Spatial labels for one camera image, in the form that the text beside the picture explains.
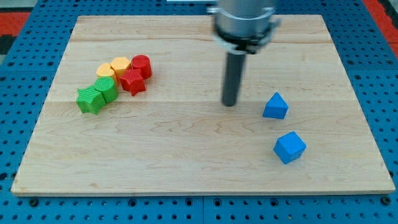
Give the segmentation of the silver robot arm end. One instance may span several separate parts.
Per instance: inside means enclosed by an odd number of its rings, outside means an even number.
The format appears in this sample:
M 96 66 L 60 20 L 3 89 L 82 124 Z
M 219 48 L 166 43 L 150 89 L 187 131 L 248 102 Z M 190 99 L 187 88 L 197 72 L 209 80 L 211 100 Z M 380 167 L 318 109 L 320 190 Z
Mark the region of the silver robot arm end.
M 213 15 L 214 39 L 229 54 L 256 54 L 280 25 L 273 0 L 218 0 L 207 12 Z

